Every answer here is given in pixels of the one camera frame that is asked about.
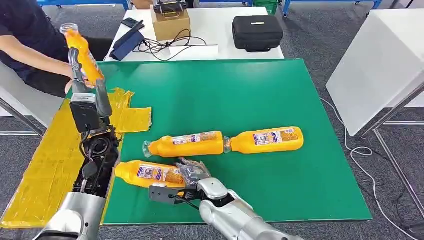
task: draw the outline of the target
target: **yellow foam pad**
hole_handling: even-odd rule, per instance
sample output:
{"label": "yellow foam pad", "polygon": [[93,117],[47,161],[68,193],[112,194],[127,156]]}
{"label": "yellow foam pad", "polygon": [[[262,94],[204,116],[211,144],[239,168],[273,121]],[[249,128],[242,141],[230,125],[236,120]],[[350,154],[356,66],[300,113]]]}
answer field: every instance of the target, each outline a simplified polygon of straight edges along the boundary
{"label": "yellow foam pad", "polygon": [[[108,94],[113,111],[110,121],[117,133],[150,129],[152,108],[129,108],[133,95],[134,93],[120,88],[115,88],[114,92]],[[1,218],[0,227],[44,227],[57,212],[65,195],[72,190],[84,158],[79,150],[81,136],[75,126],[69,103],[69,99],[63,101],[44,134]]]}

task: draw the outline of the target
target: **person's arm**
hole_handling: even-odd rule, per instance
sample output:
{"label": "person's arm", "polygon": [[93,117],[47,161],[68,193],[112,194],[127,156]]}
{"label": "person's arm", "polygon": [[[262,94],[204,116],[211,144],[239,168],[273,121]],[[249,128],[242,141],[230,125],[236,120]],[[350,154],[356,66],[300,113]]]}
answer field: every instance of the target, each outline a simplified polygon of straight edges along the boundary
{"label": "person's arm", "polygon": [[5,52],[15,61],[33,68],[70,78],[73,77],[71,66],[68,63],[48,57],[25,46],[12,35],[0,35],[0,51]]}

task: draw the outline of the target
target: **person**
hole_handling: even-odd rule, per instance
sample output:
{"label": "person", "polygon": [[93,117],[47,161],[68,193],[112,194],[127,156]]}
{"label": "person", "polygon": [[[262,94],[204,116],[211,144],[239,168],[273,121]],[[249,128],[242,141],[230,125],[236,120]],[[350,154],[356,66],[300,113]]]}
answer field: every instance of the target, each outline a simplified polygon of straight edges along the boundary
{"label": "person", "polygon": [[[112,39],[87,39],[97,61]],[[36,0],[0,0],[0,62],[29,86],[64,98],[73,76],[65,37],[53,27]]]}

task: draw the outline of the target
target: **gray carpet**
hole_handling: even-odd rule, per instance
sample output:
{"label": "gray carpet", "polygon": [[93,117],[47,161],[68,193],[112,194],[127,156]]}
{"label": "gray carpet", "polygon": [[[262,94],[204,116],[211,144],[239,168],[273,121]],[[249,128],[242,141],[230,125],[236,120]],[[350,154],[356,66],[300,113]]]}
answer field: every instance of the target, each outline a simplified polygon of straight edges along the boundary
{"label": "gray carpet", "polygon": [[[390,5],[384,1],[381,8]],[[216,4],[202,4],[202,7],[215,7]],[[305,59],[312,80],[319,94],[330,100],[325,84],[336,68],[344,52],[349,47],[356,33],[365,20],[365,14],[371,8],[369,3],[354,5],[353,3],[292,3],[289,17],[282,19],[284,38],[281,47],[286,58]],[[62,9],[46,7],[46,13],[52,18],[55,26],[65,22],[75,22],[81,32],[89,37],[112,38],[123,18],[121,6],[115,8],[103,7],[72,7]],[[334,130],[343,145],[343,126],[337,121],[332,109],[325,106]],[[424,118],[420,109],[405,110],[399,119]],[[0,128],[8,128],[16,124],[0,119]],[[424,156],[422,146],[423,128],[419,127],[383,127],[380,130],[393,154],[399,159],[405,174],[414,183],[420,194],[424,194]],[[0,171],[3,183],[0,186],[0,213],[7,206],[10,198],[19,184],[22,173],[26,169],[32,154],[40,139],[38,137],[3,137],[0,136]],[[384,155],[376,137],[371,133],[367,139],[358,137],[349,139],[349,146],[369,146]],[[16,149],[28,149],[27,152]],[[306,240],[406,240],[408,239],[392,227],[379,212],[377,205],[369,194],[372,194],[371,180],[360,171],[350,159],[349,151],[345,149],[346,157],[356,176],[373,220],[368,222],[316,222],[316,223],[275,223],[276,228],[293,235],[299,235]],[[407,226],[421,223],[411,198],[404,191],[391,163],[377,154],[371,157],[357,157],[360,164],[377,180],[377,194],[386,214],[397,224]],[[31,239],[38,229],[0,230],[0,239]],[[102,240],[176,240],[176,239],[205,239],[221,240],[223,237],[207,225],[148,225],[148,226],[114,226],[101,227],[99,239]]]}

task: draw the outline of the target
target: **plastic bottle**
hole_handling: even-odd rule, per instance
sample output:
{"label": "plastic bottle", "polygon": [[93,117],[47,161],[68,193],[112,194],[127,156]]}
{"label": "plastic bottle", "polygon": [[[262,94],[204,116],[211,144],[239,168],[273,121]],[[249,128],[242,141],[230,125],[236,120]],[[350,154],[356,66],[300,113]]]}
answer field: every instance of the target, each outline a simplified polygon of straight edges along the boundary
{"label": "plastic bottle", "polygon": [[186,186],[183,176],[176,166],[140,160],[119,163],[115,168],[115,176],[128,184],[143,188],[148,188],[152,184],[168,188]]}
{"label": "plastic bottle", "polygon": [[146,158],[163,158],[219,155],[230,151],[230,140],[220,131],[209,131],[184,136],[164,136],[157,141],[145,141],[143,153]]}
{"label": "plastic bottle", "polygon": [[65,23],[60,26],[60,32],[65,36],[67,46],[79,51],[78,62],[82,64],[82,73],[87,77],[90,85],[95,86],[97,79],[105,79],[89,49],[89,43],[78,31],[75,23]]}
{"label": "plastic bottle", "polygon": [[300,149],[304,136],[297,126],[245,131],[230,139],[231,150],[242,154],[284,152]]}

